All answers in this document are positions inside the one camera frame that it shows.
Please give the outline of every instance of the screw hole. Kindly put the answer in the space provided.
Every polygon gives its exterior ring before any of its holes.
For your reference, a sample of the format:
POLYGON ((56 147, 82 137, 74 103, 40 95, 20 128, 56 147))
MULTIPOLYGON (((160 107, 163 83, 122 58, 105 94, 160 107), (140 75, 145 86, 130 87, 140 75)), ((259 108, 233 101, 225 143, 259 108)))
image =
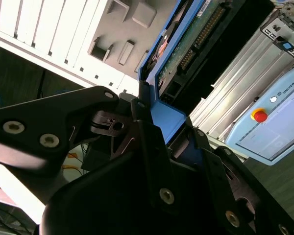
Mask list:
POLYGON ((124 124, 122 122, 116 122, 114 125, 113 125, 113 129, 115 131, 120 131, 121 129, 123 129, 124 127, 124 124))
POLYGON ((279 224, 279 229, 283 235, 289 235, 289 231, 282 224, 279 224))

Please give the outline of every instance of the red button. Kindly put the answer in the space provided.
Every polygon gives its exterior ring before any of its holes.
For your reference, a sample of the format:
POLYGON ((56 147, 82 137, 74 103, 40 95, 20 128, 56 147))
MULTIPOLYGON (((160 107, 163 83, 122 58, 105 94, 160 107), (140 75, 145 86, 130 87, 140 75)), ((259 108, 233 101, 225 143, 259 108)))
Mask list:
POLYGON ((265 120, 267 120, 268 115, 264 112, 264 111, 258 111, 254 114, 254 118, 256 120, 256 122, 264 122, 265 120))

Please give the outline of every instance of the universal robots logo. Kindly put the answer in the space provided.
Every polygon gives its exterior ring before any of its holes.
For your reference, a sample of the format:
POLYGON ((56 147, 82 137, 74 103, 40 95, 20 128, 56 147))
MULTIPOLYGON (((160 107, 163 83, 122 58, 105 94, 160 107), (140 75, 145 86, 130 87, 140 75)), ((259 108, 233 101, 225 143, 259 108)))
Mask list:
POLYGON ((278 92, 278 96, 287 93, 294 86, 294 82, 292 82, 284 91, 278 92))

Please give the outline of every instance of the emergency stop button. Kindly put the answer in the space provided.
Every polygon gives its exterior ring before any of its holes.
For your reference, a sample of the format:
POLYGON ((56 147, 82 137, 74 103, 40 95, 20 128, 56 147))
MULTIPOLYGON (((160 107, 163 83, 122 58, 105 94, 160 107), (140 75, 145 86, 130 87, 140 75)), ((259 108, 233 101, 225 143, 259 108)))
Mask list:
POLYGON ((264 122, 267 120, 268 118, 268 114, 266 114, 266 111, 262 108, 259 108, 259 109, 255 109, 250 117, 255 120, 256 122, 258 123, 261 123, 261 122, 264 122))

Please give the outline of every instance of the green circuit board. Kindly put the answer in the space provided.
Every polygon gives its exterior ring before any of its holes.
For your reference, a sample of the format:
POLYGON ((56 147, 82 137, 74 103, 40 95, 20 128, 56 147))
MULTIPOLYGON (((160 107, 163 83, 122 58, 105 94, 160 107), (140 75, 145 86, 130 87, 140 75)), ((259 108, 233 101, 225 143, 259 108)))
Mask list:
POLYGON ((202 32, 204 27, 209 23, 211 16, 219 5, 219 0, 206 0, 202 8, 200 9, 201 11, 205 7, 204 12, 202 12, 201 16, 197 15, 197 17, 195 17, 188 30, 182 37, 181 41, 179 42, 172 55, 167 60, 166 64, 159 73, 159 82, 162 81, 162 83, 164 83, 168 75, 172 71, 174 71, 174 69, 177 68, 178 65, 180 65, 183 59, 185 59, 185 56, 187 55, 187 52, 191 48, 192 44, 196 41, 198 35, 200 34, 200 32, 202 32))

